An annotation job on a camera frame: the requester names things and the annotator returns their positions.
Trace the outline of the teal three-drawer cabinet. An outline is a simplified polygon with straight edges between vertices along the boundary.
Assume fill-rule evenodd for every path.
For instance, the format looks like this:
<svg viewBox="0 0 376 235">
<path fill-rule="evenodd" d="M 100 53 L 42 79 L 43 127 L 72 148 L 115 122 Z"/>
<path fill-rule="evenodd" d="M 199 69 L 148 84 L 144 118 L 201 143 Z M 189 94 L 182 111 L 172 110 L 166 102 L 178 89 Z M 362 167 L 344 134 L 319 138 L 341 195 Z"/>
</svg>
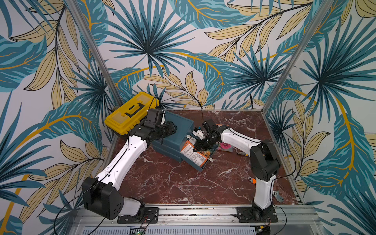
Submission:
<svg viewBox="0 0 376 235">
<path fill-rule="evenodd" d="M 181 150 L 188 140 L 187 135 L 190 135 L 193 131 L 194 121 L 167 111 L 165 112 L 165 120 L 172 121 L 177 126 L 176 133 L 164 138 L 163 143 L 161 143 L 161 140 L 153 141 L 152 147 L 155 152 L 181 163 L 184 160 Z"/>
</svg>

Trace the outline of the pink flower seed bag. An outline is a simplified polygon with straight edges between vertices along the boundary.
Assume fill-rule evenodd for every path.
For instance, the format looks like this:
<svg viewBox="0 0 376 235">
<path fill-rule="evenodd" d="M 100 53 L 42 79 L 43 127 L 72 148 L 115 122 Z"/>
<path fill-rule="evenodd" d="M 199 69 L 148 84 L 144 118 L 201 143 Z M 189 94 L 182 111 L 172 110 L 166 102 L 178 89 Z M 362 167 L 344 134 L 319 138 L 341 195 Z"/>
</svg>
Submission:
<svg viewBox="0 0 376 235">
<path fill-rule="evenodd" d="M 218 151 L 233 152 L 233 147 L 230 144 L 219 143 Z"/>
</svg>

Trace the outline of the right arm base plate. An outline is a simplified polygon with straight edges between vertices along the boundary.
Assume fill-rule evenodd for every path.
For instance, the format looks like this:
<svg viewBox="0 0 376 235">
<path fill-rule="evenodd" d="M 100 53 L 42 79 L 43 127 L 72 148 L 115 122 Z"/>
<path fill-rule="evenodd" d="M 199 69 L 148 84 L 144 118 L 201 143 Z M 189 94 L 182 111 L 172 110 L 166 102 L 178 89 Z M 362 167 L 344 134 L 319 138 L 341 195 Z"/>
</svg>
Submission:
<svg viewBox="0 0 376 235">
<path fill-rule="evenodd" d="M 257 206 L 236 207 L 236 217 L 240 223 L 275 223 L 278 217 L 273 206 L 260 209 Z"/>
</svg>

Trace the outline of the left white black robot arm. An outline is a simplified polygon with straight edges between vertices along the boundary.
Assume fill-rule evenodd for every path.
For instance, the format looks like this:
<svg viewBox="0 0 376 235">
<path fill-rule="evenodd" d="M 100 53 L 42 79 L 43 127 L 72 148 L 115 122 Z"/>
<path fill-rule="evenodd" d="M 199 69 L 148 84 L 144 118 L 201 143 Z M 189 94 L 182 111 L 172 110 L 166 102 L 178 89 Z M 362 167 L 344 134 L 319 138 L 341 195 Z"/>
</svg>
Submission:
<svg viewBox="0 0 376 235">
<path fill-rule="evenodd" d="M 136 199 L 123 197 L 118 191 L 135 161 L 142 155 L 150 143 L 175 134 L 177 126 L 167 121 L 165 124 L 150 128 L 137 125 L 128 136 L 126 144 L 111 163 L 95 178 L 87 177 L 83 184 L 84 208 L 108 220 L 118 215 L 142 215 L 142 203 Z"/>
</svg>

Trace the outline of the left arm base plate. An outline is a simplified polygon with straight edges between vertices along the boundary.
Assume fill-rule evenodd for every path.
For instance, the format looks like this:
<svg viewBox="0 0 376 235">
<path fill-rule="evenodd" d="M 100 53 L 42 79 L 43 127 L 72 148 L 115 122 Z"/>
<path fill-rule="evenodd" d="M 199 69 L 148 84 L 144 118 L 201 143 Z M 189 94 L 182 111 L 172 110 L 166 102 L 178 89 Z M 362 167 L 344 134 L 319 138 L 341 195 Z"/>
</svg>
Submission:
<svg viewBox="0 0 376 235">
<path fill-rule="evenodd" d="M 142 207 L 139 212 L 134 215 L 120 214 L 117 218 L 118 224 L 156 224 L 159 218 L 158 207 Z"/>
</svg>

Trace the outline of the orange vegetable seed bag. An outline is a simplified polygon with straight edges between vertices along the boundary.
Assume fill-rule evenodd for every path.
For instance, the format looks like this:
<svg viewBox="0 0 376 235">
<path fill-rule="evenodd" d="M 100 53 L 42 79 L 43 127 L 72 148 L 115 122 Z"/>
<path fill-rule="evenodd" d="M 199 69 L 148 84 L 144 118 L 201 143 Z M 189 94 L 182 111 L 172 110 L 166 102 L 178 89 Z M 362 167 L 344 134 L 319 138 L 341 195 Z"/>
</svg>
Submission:
<svg viewBox="0 0 376 235">
<path fill-rule="evenodd" d="M 194 145 L 189 140 L 187 140 L 180 153 L 189 161 L 191 161 L 192 166 L 197 166 L 203 168 L 212 155 L 210 150 L 194 152 Z"/>
</svg>

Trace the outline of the teal drawer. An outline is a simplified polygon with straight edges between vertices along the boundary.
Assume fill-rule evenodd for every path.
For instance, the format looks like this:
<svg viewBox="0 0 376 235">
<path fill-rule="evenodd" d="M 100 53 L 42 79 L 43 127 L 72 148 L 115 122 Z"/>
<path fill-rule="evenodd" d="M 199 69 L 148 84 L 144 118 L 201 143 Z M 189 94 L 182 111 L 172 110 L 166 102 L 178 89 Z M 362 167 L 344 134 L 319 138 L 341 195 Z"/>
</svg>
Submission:
<svg viewBox="0 0 376 235">
<path fill-rule="evenodd" d="M 194 152 L 194 144 L 197 138 L 191 137 L 186 140 L 180 151 L 181 158 L 198 172 L 202 172 L 207 163 L 213 161 L 212 156 L 218 148 L 218 144 L 214 144 L 210 149 Z"/>
</svg>

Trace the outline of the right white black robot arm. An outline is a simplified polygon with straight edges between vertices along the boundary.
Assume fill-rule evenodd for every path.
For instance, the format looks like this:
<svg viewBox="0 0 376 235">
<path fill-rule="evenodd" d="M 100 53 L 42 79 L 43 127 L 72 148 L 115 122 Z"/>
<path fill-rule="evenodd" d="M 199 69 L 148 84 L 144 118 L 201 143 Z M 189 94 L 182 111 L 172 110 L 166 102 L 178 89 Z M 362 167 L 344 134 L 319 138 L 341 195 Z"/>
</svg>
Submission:
<svg viewBox="0 0 376 235">
<path fill-rule="evenodd" d="M 246 153 L 250 157 L 250 168 L 256 178 L 253 204 L 260 210 L 271 207 L 272 188 L 281 167 L 277 148 L 271 140 L 253 139 L 226 125 L 215 125 L 206 134 L 196 128 L 193 135 L 198 137 L 194 144 L 194 152 L 207 150 L 221 142 Z"/>
</svg>

